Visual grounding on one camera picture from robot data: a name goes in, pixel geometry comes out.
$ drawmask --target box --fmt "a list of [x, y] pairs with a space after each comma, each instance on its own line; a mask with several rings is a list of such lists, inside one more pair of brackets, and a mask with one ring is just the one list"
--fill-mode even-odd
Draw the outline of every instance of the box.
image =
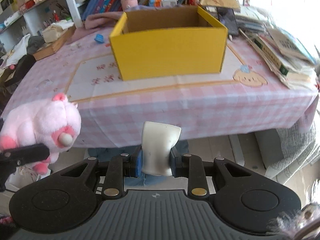
[[61, 49], [64, 43], [73, 35], [75, 30], [76, 27], [73, 25], [65, 33], [63, 33], [63, 35], [56, 41], [51, 43], [45, 43], [35, 54], [33, 54], [36, 61], [39, 61], [45, 57], [49, 57], [55, 54], [59, 49]]
[[110, 43], [123, 80], [219, 73], [227, 28], [197, 6], [123, 13]]

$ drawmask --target pink checkered tablecloth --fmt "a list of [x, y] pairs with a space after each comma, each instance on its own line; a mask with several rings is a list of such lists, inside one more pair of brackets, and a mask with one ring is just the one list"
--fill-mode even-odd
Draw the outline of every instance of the pink checkered tablecloth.
[[[110, 30], [104, 29], [100, 34], [107, 39]], [[64, 92], [77, 63], [111, 51], [105, 44], [97, 44], [95, 35], [65, 45], [55, 55], [36, 62], [12, 95], [2, 117], [23, 103]], [[309, 108], [311, 115], [315, 112], [309, 106], [318, 93], [289, 90], [244, 39], [239, 37], [230, 44], [268, 85], [255, 88], [241, 83], [203, 85], [80, 102], [82, 128], [74, 146], [137, 145], [141, 143], [144, 121], [180, 126], [180, 139], [289, 128], [298, 119], [305, 124], [306, 110]]]

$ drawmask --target smartphone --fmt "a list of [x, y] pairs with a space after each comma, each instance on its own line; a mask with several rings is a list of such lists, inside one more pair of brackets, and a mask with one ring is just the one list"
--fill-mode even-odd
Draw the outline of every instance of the smartphone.
[[228, 29], [229, 35], [238, 36], [238, 25], [236, 22], [236, 17], [233, 9], [217, 7], [217, 14], [219, 21]]

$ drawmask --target floor tile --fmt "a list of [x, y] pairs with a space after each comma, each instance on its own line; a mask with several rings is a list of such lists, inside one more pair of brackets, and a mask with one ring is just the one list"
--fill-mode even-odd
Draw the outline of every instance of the floor tile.
[[229, 136], [209, 137], [209, 143], [213, 157], [211, 161], [216, 157], [224, 157], [235, 162]]
[[57, 172], [82, 161], [84, 159], [85, 151], [86, 148], [71, 148], [67, 152], [60, 153], [58, 160], [55, 163], [50, 164], [49, 169], [51, 169], [52, 172]]
[[311, 187], [316, 179], [320, 179], [320, 161], [313, 165], [307, 165], [300, 171], [297, 171], [285, 184], [292, 189], [301, 200], [301, 205], [305, 206], [308, 202], [306, 192], [311, 193]]
[[243, 154], [260, 152], [254, 133], [238, 134], [238, 138]]
[[199, 138], [188, 140], [189, 143], [189, 153], [198, 155], [205, 162], [212, 162], [213, 156], [210, 148], [210, 143], [208, 138]]
[[249, 152], [244, 154], [244, 167], [262, 176], [266, 174], [260, 152]]

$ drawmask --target cartoon character print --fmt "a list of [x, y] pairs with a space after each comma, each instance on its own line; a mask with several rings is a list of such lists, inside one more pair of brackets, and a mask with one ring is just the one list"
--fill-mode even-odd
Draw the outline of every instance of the cartoon character print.
[[268, 82], [264, 77], [257, 72], [252, 71], [252, 67], [247, 65], [242, 65], [237, 69], [233, 74], [233, 79], [248, 87], [261, 87], [262, 85], [268, 85]]

